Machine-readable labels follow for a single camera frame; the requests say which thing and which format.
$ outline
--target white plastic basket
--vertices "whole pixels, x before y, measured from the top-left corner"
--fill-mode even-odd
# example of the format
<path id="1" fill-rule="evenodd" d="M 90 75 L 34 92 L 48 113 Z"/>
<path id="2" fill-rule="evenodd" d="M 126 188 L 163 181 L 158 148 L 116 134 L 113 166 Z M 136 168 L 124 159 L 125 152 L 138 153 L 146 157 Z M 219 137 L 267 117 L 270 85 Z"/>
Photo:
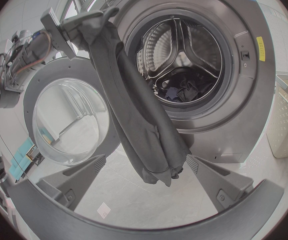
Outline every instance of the white plastic basket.
<path id="1" fill-rule="evenodd" d="M 276 158 L 288 157 L 288 75 L 276 75 L 274 108 L 267 137 Z"/>

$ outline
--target washing machine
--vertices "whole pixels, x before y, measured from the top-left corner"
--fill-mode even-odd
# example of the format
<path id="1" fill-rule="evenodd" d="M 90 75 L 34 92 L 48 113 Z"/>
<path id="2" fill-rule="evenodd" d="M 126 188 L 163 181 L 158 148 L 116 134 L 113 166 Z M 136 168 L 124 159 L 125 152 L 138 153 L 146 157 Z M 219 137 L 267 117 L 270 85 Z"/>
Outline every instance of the washing machine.
<path id="1" fill-rule="evenodd" d="M 117 6 L 125 50 L 192 154 L 244 162 L 268 117 L 270 30 L 255 0 L 93 0 Z"/>

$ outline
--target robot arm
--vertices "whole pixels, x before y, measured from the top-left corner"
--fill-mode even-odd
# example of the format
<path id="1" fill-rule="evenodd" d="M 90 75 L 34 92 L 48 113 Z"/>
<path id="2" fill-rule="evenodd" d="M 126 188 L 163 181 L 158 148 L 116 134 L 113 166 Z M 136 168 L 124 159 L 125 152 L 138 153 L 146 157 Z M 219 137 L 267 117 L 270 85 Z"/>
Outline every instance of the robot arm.
<path id="1" fill-rule="evenodd" d="M 41 22 L 45 29 L 34 34 L 29 30 L 17 31 L 11 41 L 0 43 L 0 108 L 14 107 L 30 76 L 57 51 L 63 51 L 70 59 L 76 56 L 52 8 L 42 15 Z"/>

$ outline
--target dark gray panel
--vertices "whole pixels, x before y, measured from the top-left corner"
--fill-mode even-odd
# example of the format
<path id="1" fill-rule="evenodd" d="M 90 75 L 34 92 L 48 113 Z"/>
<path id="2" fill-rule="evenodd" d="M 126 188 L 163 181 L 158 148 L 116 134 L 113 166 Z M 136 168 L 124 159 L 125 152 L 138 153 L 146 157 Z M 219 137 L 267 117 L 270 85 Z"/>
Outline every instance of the dark gray panel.
<path id="1" fill-rule="evenodd" d="M 41 194 L 27 180 L 8 192 L 21 217 L 41 240 L 247 240 L 272 215 L 284 190 L 264 180 L 230 209 L 168 230 L 129 230 L 88 220 Z"/>

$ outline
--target yellow warning label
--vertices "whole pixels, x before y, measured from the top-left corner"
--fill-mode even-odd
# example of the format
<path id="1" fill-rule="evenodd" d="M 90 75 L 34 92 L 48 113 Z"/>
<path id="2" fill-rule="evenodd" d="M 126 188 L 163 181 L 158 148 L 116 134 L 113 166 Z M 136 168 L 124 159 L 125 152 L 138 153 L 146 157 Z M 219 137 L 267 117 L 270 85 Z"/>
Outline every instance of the yellow warning label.
<path id="1" fill-rule="evenodd" d="M 263 38 L 259 36 L 256 39 L 257 39 L 258 48 L 259 48 L 259 60 L 263 62 L 265 61 L 265 46 L 264 46 Z"/>

